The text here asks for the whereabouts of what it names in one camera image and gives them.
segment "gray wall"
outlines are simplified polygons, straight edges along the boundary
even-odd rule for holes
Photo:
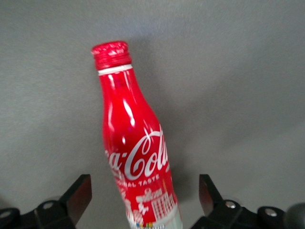
[[[198,175],[252,211],[305,199],[305,2],[0,2],[0,207],[22,213],[82,173],[79,229],[128,228],[101,138],[91,47],[130,44],[159,117],[184,228],[201,215]]]

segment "metal bolt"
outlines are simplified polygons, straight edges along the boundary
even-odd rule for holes
[[[48,202],[48,203],[45,203],[42,208],[43,209],[48,209],[48,208],[50,208],[52,206],[53,206],[53,202]]]
[[[11,214],[11,211],[5,211],[0,215],[0,219],[3,219]]]
[[[227,202],[225,203],[225,205],[226,205],[228,208],[232,208],[232,209],[236,208],[236,205],[235,205],[232,201],[227,201]]]
[[[266,209],[265,209],[265,213],[266,213],[267,215],[269,215],[269,216],[272,216],[272,217],[277,216],[277,213],[276,213],[273,209],[271,209],[271,208],[266,208]]]

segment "coca-cola bottle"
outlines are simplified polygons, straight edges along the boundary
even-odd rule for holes
[[[91,52],[103,92],[105,154],[131,229],[182,229],[163,131],[137,84],[128,44]]]

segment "red bottle cap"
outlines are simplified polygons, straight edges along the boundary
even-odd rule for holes
[[[97,70],[132,63],[128,52],[128,43],[124,41],[98,44],[92,48],[91,53],[95,58]]]

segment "bottle neck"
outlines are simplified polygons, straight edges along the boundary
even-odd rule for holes
[[[115,102],[145,100],[131,64],[100,70],[99,76],[105,108]]]

